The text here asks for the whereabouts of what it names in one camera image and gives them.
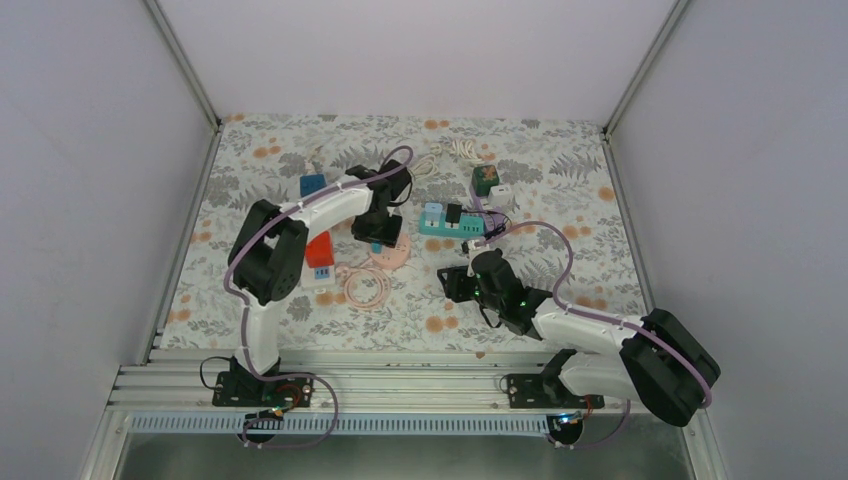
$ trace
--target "floral tablecloth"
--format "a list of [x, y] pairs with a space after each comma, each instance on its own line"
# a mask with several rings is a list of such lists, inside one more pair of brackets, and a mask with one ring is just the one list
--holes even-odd
[[[571, 239], [575, 262], [560, 295], [624, 314], [644, 314], [644, 303], [599, 137], [590, 123], [548, 120], [418, 118], [336, 115], [234, 115], [227, 119], [188, 256], [160, 348], [235, 348], [238, 301], [224, 292], [227, 254], [250, 205], [299, 198], [301, 175], [323, 173], [334, 181], [352, 165], [377, 168], [397, 145], [416, 156], [431, 145], [473, 140], [479, 158], [495, 165], [515, 200], [513, 221], [538, 219]], [[415, 182], [400, 208], [411, 255], [390, 272], [392, 289], [382, 308], [347, 305], [340, 287], [324, 293], [299, 286], [284, 300], [279, 319], [283, 349], [477, 351], [556, 350], [505, 328], [491, 329], [476, 306], [444, 298], [435, 271], [462, 265], [459, 242], [421, 235], [425, 202], [470, 205], [470, 164], [443, 153], [439, 172]], [[367, 259], [369, 246], [350, 234], [350, 222], [331, 231], [336, 262]], [[525, 284], [550, 289], [565, 265], [565, 248], [551, 231], [535, 226], [497, 244]], [[368, 300], [367, 280], [354, 290]]]

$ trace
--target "teal object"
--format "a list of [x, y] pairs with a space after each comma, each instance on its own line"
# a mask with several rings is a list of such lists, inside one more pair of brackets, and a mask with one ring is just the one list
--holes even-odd
[[427, 212], [421, 212], [421, 219], [418, 221], [418, 231], [422, 235], [430, 235], [433, 237], [450, 237], [450, 238], [475, 238], [482, 237], [484, 230], [482, 217], [465, 215], [459, 217], [459, 228], [448, 228], [445, 226], [445, 214], [439, 215], [439, 221], [428, 221]]

